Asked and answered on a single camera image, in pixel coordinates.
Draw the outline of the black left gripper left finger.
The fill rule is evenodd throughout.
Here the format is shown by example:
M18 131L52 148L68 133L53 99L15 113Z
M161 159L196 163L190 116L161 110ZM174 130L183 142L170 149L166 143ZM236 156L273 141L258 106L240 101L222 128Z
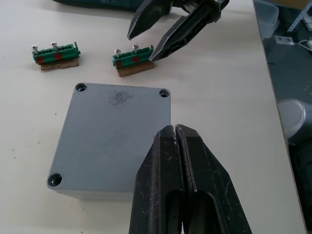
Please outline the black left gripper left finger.
M157 132L135 181L129 233L179 234L183 176L175 131Z

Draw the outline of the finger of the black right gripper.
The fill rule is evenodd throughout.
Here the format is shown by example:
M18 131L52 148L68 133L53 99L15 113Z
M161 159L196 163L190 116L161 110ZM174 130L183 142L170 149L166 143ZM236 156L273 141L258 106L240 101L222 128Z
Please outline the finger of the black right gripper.
M204 0L204 15L181 17L162 37L150 61L164 59L186 46L207 24L220 19L220 1Z
M170 0L144 0L137 9L129 27L127 38L134 37L150 29L162 16L171 11Z

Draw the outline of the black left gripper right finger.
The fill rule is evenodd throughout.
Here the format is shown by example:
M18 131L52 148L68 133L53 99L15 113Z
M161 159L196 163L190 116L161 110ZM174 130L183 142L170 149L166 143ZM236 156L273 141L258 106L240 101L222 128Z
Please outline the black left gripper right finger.
M179 143L186 234L250 234L251 228L232 180L199 133L185 125L175 127Z

